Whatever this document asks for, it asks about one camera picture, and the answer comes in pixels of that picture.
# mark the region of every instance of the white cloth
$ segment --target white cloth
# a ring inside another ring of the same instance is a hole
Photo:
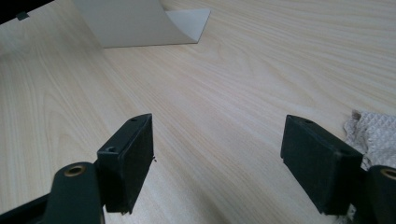
[[[396,117],[353,111],[344,125],[346,143],[363,154],[361,168],[386,165],[396,169]]]

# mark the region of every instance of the wooden table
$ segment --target wooden table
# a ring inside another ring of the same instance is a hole
[[[352,109],[396,114],[395,2],[163,5],[212,9],[199,44],[102,49],[70,0],[0,26],[0,213],[152,113],[158,162],[106,223],[333,223],[279,158],[285,117],[344,138]]]

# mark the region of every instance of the light wood grain surface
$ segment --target light wood grain surface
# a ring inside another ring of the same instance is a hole
[[[333,223],[279,158],[285,117],[344,138],[352,109],[396,114],[396,2],[162,3],[212,9],[198,44],[102,49],[70,0],[0,25],[0,213],[152,113],[158,162],[106,223]]]

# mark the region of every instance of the brass screw hole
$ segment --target brass screw hole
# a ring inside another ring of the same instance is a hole
[[[382,169],[381,174],[387,178],[396,180],[396,171],[390,169]]]
[[[81,175],[82,173],[85,172],[85,166],[83,165],[75,165],[73,167],[70,167],[66,171],[64,171],[64,175],[68,177],[76,176],[76,175]]]

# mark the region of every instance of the screw hole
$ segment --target screw hole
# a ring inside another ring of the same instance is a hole
[[[387,178],[396,180],[396,171],[390,169],[382,169],[382,175],[386,176]]]
[[[106,151],[108,151],[108,152],[116,152],[117,148],[116,147],[108,147],[108,148],[106,148]]]
[[[82,173],[84,173],[84,171],[85,171],[85,166],[75,165],[75,166],[69,168],[68,170],[66,170],[64,172],[64,175],[72,177],[72,176],[76,176],[76,175],[81,175]]]

